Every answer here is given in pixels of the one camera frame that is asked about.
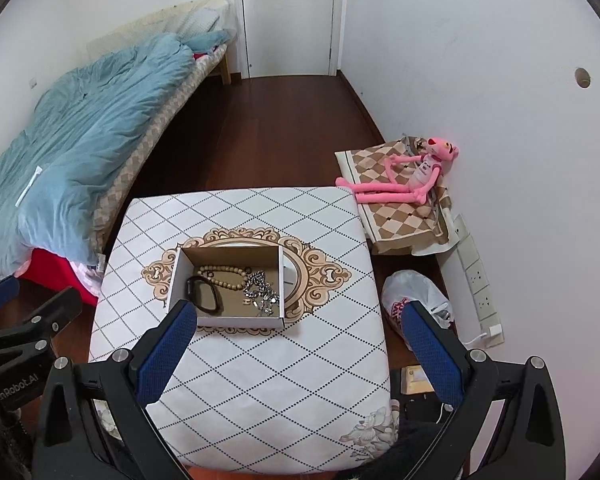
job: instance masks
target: jewelry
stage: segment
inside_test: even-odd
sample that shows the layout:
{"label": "jewelry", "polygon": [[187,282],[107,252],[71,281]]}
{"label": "jewelry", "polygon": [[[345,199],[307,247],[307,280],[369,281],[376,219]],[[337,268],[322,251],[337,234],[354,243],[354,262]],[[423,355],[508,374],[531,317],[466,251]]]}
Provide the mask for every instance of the jewelry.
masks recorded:
{"label": "jewelry", "polygon": [[[267,283],[264,270],[258,270],[247,276],[247,279],[244,280],[244,295],[253,300],[253,304],[260,314],[267,316],[273,316],[273,305],[280,301],[279,295]],[[255,301],[257,298],[262,298],[262,301]]]}
{"label": "jewelry", "polygon": [[[206,308],[204,306],[198,305],[196,301],[196,282],[202,282],[208,285],[211,288],[211,293],[214,297],[214,307]],[[220,315],[220,303],[218,301],[218,293],[216,292],[216,288],[212,285],[211,281],[208,278],[205,278],[202,275],[199,276],[191,276],[187,280],[187,288],[186,288],[186,296],[187,299],[196,306],[196,308],[200,309],[202,312],[206,312],[207,314],[211,314],[212,316]]]}
{"label": "jewelry", "polygon": [[[232,272],[234,274],[238,274],[242,277],[242,283],[233,284],[229,282],[224,282],[222,280],[216,280],[214,278],[215,272]],[[215,286],[221,286],[222,288],[226,288],[227,290],[243,290],[246,286],[247,272],[245,271],[245,269],[241,269],[240,267],[207,265],[202,266],[198,269],[198,274],[200,276],[203,276],[205,273],[209,278],[209,282],[211,282]]]}

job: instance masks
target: blue duvet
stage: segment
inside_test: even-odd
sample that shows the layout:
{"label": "blue duvet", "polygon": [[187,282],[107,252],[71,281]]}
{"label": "blue duvet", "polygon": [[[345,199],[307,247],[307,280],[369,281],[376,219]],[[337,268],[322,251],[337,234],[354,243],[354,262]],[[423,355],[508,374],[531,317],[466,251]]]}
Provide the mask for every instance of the blue duvet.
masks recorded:
{"label": "blue duvet", "polygon": [[89,238],[98,197],[193,63],[191,49],[164,34],[65,74],[42,96],[0,156],[0,278],[32,248],[97,263]]}

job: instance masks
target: wooden floor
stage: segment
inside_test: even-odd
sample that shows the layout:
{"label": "wooden floor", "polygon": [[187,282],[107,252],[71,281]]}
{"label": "wooden floor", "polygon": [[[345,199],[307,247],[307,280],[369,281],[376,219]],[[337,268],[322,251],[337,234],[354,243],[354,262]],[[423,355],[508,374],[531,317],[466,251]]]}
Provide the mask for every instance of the wooden floor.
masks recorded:
{"label": "wooden floor", "polygon": [[[332,186],[340,176],[334,152],[377,143],[337,77],[260,78],[229,87],[212,77],[174,118],[142,168],[129,200],[213,189]],[[392,272],[416,269],[446,292],[434,257],[373,256],[372,263],[379,291]],[[12,326],[52,296],[22,281],[20,297],[0,311],[0,328]],[[92,307],[85,306],[80,317],[56,337],[58,355],[74,362],[87,360],[93,313]],[[390,367],[413,364],[414,357],[402,340],[387,326],[385,333]],[[36,414],[35,402],[23,410],[24,423],[31,429]],[[216,480],[212,473],[198,476]],[[218,480],[227,478],[218,476]]]}

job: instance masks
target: stuffed toy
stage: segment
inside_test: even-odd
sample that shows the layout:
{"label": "stuffed toy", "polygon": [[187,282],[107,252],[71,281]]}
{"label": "stuffed toy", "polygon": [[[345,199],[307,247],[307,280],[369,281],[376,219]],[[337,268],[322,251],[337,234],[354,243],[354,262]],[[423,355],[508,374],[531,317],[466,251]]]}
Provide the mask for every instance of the stuffed toy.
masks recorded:
{"label": "stuffed toy", "polygon": [[[451,162],[460,151],[451,142],[432,137],[424,144],[424,152],[418,156],[391,155],[385,158],[384,168],[389,182],[369,182],[367,184],[351,184],[344,178],[336,179],[336,186],[348,187],[356,194],[360,204],[375,203],[417,203],[427,201],[427,193],[435,186],[442,173],[442,162]],[[406,184],[398,184],[395,180],[393,166],[417,162],[418,165]]]}

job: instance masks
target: floral print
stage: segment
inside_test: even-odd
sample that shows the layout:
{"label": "floral print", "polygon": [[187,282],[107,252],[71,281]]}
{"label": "floral print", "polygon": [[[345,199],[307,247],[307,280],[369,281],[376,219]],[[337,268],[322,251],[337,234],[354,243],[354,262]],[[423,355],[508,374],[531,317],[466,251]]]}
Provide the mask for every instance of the floral print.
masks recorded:
{"label": "floral print", "polygon": [[352,442],[357,447],[351,457],[358,462],[374,460],[386,453],[398,440],[399,419],[400,403],[392,400],[389,413],[383,406],[365,420],[360,420],[351,432],[340,437],[340,441]]}

